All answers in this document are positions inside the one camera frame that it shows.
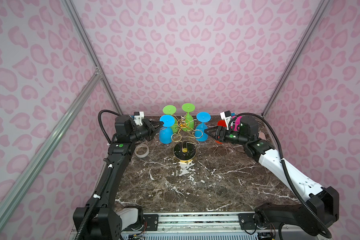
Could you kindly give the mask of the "blue wine glass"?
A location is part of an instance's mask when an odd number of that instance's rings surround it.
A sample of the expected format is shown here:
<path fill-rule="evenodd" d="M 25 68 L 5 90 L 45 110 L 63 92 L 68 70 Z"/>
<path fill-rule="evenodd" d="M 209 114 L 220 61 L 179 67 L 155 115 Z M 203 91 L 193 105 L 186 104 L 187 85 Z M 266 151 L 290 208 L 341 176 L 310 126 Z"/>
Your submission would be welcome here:
<path fill-rule="evenodd" d="M 207 112 L 200 112 L 197 114 L 197 120 L 200 124 L 195 129 L 195 137 L 199 142 L 205 142 L 208 139 L 208 135 L 204 132 L 208 127 L 207 122 L 211 120 L 211 115 Z"/>
<path fill-rule="evenodd" d="M 175 119 L 170 115 L 163 115 L 160 117 L 160 121 L 163 122 L 163 127 L 159 132 L 159 140 L 163 144 L 170 144 L 173 135 L 171 127 L 175 124 Z"/>

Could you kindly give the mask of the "back green wine glass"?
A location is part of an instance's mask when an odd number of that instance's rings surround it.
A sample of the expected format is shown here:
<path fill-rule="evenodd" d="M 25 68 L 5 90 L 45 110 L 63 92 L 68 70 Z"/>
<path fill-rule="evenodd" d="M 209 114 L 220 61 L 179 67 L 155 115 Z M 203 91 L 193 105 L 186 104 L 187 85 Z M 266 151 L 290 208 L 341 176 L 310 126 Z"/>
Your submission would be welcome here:
<path fill-rule="evenodd" d="M 195 110 L 195 105 L 191 103 L 185 103 L 182 105 L 182 110 L 186 112 L 185 115 L 185 127 L 183 128 L 183 131 L 189 132 L 194 129 L 194 118 L 191 115 L 191 112 Z"/>

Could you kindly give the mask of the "green wine glass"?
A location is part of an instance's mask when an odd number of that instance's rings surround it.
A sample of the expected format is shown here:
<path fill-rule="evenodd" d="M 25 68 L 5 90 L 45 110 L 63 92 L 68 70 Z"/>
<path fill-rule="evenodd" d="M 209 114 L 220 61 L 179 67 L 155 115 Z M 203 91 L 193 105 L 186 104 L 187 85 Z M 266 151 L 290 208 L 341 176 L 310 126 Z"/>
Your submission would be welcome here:
<path fill-rule="evenodd" d="M 165 115 L 170 115 L 175 119 L 175 123 L 171 126 L 171 129 L 174 134 L 179 131 L 178 118 L 175 116 L 176 111 L 177 111 L 177 108 L 173 105 L 167 105 L 163 108 L 163 113 Z"/>
<path fill-rule="evenodd" d="M 191 115 L 191 112 L 195 110 L 195 105 L 191 103 L 185 103 L 182 105 L 182 110 L 186 112 L 185 115 L 185 127 L 183 128 L 183 131 L 189 132 L 194 129 L 194 118 Z"/>

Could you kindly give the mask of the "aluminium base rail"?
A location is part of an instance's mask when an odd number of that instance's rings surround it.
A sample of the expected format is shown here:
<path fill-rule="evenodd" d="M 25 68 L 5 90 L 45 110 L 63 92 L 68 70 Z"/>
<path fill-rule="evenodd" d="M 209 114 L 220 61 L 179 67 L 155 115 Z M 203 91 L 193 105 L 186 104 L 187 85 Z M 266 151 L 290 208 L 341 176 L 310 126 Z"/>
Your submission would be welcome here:
<path fill-rule="evenodd" d="M 71 240 L 312 240 L 301 228 L 278 222 L 256 224 L 253 212 L 103 214 Z"/>

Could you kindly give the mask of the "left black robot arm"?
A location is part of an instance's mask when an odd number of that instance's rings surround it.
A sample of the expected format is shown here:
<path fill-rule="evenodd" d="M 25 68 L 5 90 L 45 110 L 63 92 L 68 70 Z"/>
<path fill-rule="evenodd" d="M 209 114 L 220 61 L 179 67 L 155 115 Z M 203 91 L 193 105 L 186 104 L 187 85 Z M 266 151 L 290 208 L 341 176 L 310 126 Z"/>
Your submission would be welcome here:
<path fill-rule="evenodd" d="M 107 168 L 86 205 L 76 208 L 73 214 L 77 240 L 120 240 L 127 228 L 146 229 L 141 206 L 126 207 L 116 212 L 115 200 L 136 143 L 151 141 L 163 125 L 161 121 L 143 119 L 142 125 L 138 126 L 131 116 L 117 115 L 116 132 L 113 137 L 107 137 L 109 148 L 104 159 Z"/>

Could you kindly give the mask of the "pink rectangular block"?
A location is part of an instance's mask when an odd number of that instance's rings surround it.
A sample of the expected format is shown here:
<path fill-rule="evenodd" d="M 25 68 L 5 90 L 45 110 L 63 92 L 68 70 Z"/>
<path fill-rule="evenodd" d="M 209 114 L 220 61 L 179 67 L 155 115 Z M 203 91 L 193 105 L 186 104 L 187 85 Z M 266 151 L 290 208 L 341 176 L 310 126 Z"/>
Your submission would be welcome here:
<path fill-rule="evenodd" d="M 263 132 L 259 132 L 259 138 L 260 139 L 263 139 L 263 140 L 267 140 L 267 138 L 266 138 L 266 135 L 265 135 L 265 133 L 263 133 Z"/>

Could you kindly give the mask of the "red wine glass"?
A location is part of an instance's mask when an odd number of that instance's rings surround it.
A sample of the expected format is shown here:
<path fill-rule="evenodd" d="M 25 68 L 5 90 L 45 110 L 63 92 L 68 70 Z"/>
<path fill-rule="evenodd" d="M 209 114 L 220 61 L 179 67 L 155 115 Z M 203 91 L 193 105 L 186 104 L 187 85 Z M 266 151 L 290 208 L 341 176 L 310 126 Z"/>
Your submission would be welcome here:
<path fill-rule="evenodd" d="M 215 140 L 218 144 L 222 144 L 221 140 L 225 139 L 227 133 L 227 125 L 224 120 L 218 121 L 217 128 L 215 130 Z"/>

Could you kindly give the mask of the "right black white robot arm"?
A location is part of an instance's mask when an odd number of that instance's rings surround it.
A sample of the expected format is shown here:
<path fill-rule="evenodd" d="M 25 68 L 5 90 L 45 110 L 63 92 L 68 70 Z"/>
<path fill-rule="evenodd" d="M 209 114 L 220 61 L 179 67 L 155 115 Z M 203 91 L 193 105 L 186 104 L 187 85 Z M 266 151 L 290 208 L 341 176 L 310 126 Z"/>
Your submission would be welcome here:
<path fill-rule="evenodd" d="M 295 205 L 264 203 L 254 211 L 254 226 L 266 229 L 279 223 L 300 227 L 311 236 L 331 239 L 330 226 L 339 220 L 340 195 L 333 187 L 323 187 L 284 157 L 281 142 L 271 125 L 261 116 L 241 113 L 239 129 L 216 126 L 204 130 L 221 142 L 241 145 L 245 154 L 273 173 L 298 199 Z"/>

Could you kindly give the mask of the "magenta wine glass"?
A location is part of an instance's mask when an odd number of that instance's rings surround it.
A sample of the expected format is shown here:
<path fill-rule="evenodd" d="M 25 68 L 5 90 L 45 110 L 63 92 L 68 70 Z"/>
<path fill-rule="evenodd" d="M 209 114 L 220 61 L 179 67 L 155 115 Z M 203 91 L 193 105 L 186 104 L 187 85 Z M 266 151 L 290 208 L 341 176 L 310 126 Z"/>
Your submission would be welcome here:
<path fill-rule="evenodd" d="M 233 122 L 231 123 L 231 129 L 233 131 L 239 130 L 240 124 L 241 124 L 241 118 L 242 118 L 242 116 L 239 116 L 239 117 L 233 116 L 233 118 L 232 118 Z"/>

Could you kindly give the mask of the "clear tape roll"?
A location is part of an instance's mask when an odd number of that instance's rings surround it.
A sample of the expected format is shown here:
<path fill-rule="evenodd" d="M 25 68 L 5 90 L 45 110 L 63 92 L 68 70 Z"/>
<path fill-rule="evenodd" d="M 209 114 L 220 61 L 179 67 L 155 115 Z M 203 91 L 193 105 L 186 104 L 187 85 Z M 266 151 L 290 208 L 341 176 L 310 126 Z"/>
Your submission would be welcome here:
<path fill-rule="evenodd" d="M 150 153 L 149 146 L 146 144 L 140 144 L 135 148 L 134 153 L 137 158 L 145 158 Z"/>

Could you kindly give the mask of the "left green wine glass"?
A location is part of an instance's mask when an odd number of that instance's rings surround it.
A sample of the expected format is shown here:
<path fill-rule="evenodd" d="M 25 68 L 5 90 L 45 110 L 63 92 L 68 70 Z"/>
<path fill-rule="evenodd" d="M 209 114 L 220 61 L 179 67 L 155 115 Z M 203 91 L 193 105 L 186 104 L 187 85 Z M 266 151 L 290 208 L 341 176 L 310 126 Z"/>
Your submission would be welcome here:
<path fill-rule="evenodd" d="M 179 131 L 178 118 L 175 116 L 176 111 L 177 111 L 177 108 L 173 105 L 167 105 L 163 108 L 163 113 L 165 115 L 170 115 L 175 119 L 175 123 L 171 126 L 171 129 L 174 134 Z"/>

